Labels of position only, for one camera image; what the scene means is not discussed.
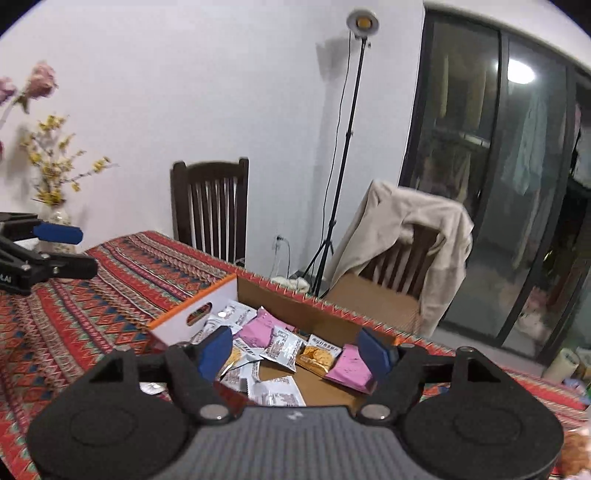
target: floor lamp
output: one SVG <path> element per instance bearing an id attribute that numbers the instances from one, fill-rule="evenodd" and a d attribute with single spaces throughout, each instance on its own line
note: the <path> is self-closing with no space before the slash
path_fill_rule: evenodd
<path id="1" fill-rule="evenodd" d="M 367 46 L 368 37 L 374 35 L 379 28 L 379 22 L 376 16 L 367 10 L 354 10 L 347 17 L 347 27 L 353 32 L 357 40 L 361 40 L 361 52 L 359 53 L 359 67 L 357 68 L 357 78 L 355 80 L 355 90 L 353 92 L 353 104 L 351 105 L 351 116 L 349 117 L 349 128 L 345 136 L 345 147 L 343 149 L 343 159 L 340 162 L 339 180 L 336 184 L 335 201 L 333 203 L 332 214 L 330 215 L 329 228 L 326 233 L 326 238 L 322 240 L 320 248 L 314 255 L 314 258 L 306 268 L 304 277 L 310 271 L 310 268 L 316 262 L 318 255 L 322 253 L 320 258 L 320 265 L 318 266 L 318 272 L 316 272 L 316 278 L 312 285 L 312 295 L 318 296 L 320 293 L 320 284 L 322 282 L 322 275 L 324 274 L 324 268 L 326 267 L 326 260 L 328 259 L 329 249 L 332 249 L 332 233 L 335 227 L 336 209 L 339 204 L 340 188 L 343 184 L 343 175 L 345 173 L 345 163 L 347 162 L 347 153 L 349 152 L 349 142 L 353 135 L 353 117 L 355 116 L 355 105 L 357 104 L 357 92 L 359 91 L 359 80 L 361 79 L 361 67 L 363 66 L 363 55 L 365 53 L 365 47 Z"/>

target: white wall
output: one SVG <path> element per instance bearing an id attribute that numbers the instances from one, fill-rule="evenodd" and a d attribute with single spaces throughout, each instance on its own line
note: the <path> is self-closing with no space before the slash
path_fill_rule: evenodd
<path id="1" fill-rule="evenodd" d="M 59 90 L 15 111 L 0 131 L 0 208 L 38 209 L 17 131 L 48 113 L 70 115 L 74 148 L 119 168 L 82 184 L 68 210 L 83 247 L 143 229 L 172 234 L 169 169 L 176 160 L 251 159 L 247 267 L 268 274 L 272 240 L 290 240 L 291 269 L 320 242 L 353 0 L 45 0 L 0 39 L 0 75 L 23 84 L 46 59 Z M 591 40 L 541 0 L 444 0 L 542 38 L 591 66 Z M 398 180 L 420 56 L 420 0 L 373 0 L 381 30 L 363 68 L 335 241 L 373 178 Z M 335 176 L 358 62 L 354 43 Z M 333 191 L 329 192 L 327 216 Z M 286 266 L 282 260 L 282 270 Z"/>
<path id="2" fill-rule="evenodd" d="M 308 196 L 324 99 L 315 7 L 116 3 L 48 0 L 0 40 L 2 74 L 23 85 L 46 59 L 59 84 L 51 98 L 33 102 L 29 117 L 15 110 L 0 132 L 1 208 L 38 209 L 27 165 L 14 155 L 15 133 L 52 112 L 70 115 L 74 149 L 88 150 L 87 165 L 101 155 L 119 164 L 69 194 L 83 247 L 143 229 L 172 235 L 173 162 L 244 155 L 251 159 L 248 267 L 268 274 L 273 236 L 287 237 L 295 252 L 303 239 L 305 211 L 297 205 Z"/>

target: box handle hole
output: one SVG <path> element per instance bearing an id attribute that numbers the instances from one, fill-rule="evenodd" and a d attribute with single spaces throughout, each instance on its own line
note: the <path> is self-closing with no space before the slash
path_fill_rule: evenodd
<path id="1" fill-rule="evenodd" d="M 205 315 L 212 311 L 212 303 L 208 301 L 205 305 L 201 305 L 191 315 L 187 317 L 187 325 L 191 326 L 201 320 Z"/>

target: tripod stand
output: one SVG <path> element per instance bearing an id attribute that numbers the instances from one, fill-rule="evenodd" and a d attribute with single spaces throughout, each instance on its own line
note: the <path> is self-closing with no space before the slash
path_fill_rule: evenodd
<path id="1" fill-rule="evenodd" d="M 312 295 L 317 297 L 320 293 L 320 284 L 322 282 L 322 275 L 324 274 L 324 268 L 326 267 L 326 260 L 328 259 L 329 249 L 334 254 L 334 248 L 332 244 L 332 233 L 333 229 L 336 224 L 336 209 L 339 205 L 339 196 L 340 196 L 340 189 L 343 184 L 343 176 L 345 174 L 345 163 L 347 162 L 347 153 L 349 152 L 349 142 L 351 141 L 351 136 L 353 135 L 353 117 L 355 116 L 355 105 L 357 104 L 357 92 L 359 91 L 359 81 L 361 79 L 361 67 L 363 65 L 363 55 L 365 53 L 365 47 L 367 45 L 367 37 L 361 38 L 361 52 L 359 53 L 359 67 L 357 68 L 357 78 L 355 80 L 355 91 L 353 92 L 353 104 L 351 105 L 351 115 L 349 117 L 349 128 L 347 129 L 347 133 L 345 136 L 345 147 L 343 149 L 343 159 L 340 162 L 340 171 L 339 171 L 339 180 L 336 184 L 336 192 L 335 192 L 335 201 L 333 203 L 332 214 L 330 215 L 329 220 L 329 228 L 326 232 L 326 238 L 322 240 L 318 251 L 310 261 L 306 271 L 304 272 L 304 277 L 310 271 L 310 268 L 318 258 L 318 255 L 322 252 L 322 257 L 320 258 L 320 265 L 318 266 L 318 272 L 316 272 L 316 278 L 314 279 L 314 284 L 312 285 Z"/>

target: red patterned tablecloth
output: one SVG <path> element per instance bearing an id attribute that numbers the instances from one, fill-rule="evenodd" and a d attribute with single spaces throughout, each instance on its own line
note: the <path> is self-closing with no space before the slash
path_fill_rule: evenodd
<path id="1" fill-rule="evenodd" d="M 334 305 L 285 291 L 155 232 L 116 238 L 88 253 L 100 263 L 99 274 L 90 281 L 52 280 L 37 285 L 28 297 L 0 293 L 0 455 L 18 479 L 38 478 L 25 434 L 43 407 L 114 345 L 149 352 L 151 342 L 144 326 L 227 272 L 352 322 L 398 333 Z M 401 335 L 431 353 L 453 354 L 440 345 Z M 509 373 L 552 410 L 565 428 L 586 420 L 583 406 L 570 390 L 519 372 Z M 244 402 L 243 397 L 218 388 L 234 406 Z M 426 391 L 426 396 L 434 394 L 436 388 Z"/>

